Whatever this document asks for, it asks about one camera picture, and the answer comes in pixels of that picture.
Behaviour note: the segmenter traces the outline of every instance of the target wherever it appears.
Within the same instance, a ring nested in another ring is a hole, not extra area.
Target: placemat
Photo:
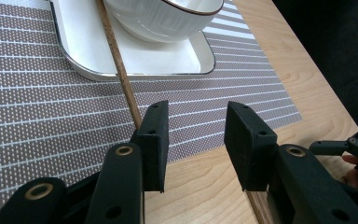
[[[142,115],[170,102],[169,162],[224,144],[228,101],[250,105],[271,128],[301,120],[232,2],[203,32],[216,59],[207,77],[131,83]],[[71,185],[97,172],[133,130],[119,82],[87,80],[62,56],[49,1],[0,1],[0,207],[34,178]]]

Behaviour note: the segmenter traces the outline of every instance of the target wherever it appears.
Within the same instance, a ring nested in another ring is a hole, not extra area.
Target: gray placemat
[[[223,145],[228,101],[271,127],[301,120],[233,3],[204,30],[216,67],[206,78],[133,81],[141,113],[170,102],[169,161]],[[118,82],[89,81],[63,58],[49,2],[0,1],[0,207],[20,185],[97,172],[105,151],[134,126]]]

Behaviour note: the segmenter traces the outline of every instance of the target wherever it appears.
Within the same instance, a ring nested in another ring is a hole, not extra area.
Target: wooden chopstick
[[[98,6],[98,11],[100,12],[101,20],[103,22],[103,29],[106,35],[107,42],[109,44],[110,52],[112,53],[113,59],[115,61],[118,78],[121,82],[121,87],[123,89],[124,95],[126,96],[127,104],[130,108],[135,128],[139,130],[142,123],[142,117],[141,113],[139,112],[138,105],[136,104],[136,99],[133,95],[131,84],[127,77],[127,71],[124,66],[123,59],[121,58],[120,50],[118,49],[115,34],[113,33],[112,26],[107,16],[103,0],[96,0],[96,2]]]

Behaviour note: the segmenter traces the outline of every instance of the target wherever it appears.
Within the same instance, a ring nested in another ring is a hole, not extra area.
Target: bowl rim
[[[192,10],[192,9],[189,9],[189,8],[186,8],[186,7],[181,7],[181,6],[175,4],[174,2],[172,2],[170,0],[161,0],[161,1],[165,2],[168,5],[171,5],[172,7],[176,7],[177,9],[182,10],[184,12],[194,14],[194,15],[199,15],[199,16],[212,16],[214,14],[217,14],[220,11],[220,9],[222,9],[223,5],[225,4],[225,1],[221,0],[222,5],[217,10],[211,11],[211,12],[200,12],[200,11]]]

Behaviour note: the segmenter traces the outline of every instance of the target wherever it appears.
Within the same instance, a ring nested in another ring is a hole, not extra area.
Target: wooden table
[[[302,121],[274,130],[278,143],[308,147],[316,140],[344,140],[358,131],[342,103],[271,0],[234,1],[298,108]],[[340,157],[324,157],[340,178],[351,168]],[[168,165],[166,191],[147,192],[146,223],[270,223],[266,194],[252,209],[224,147]]]

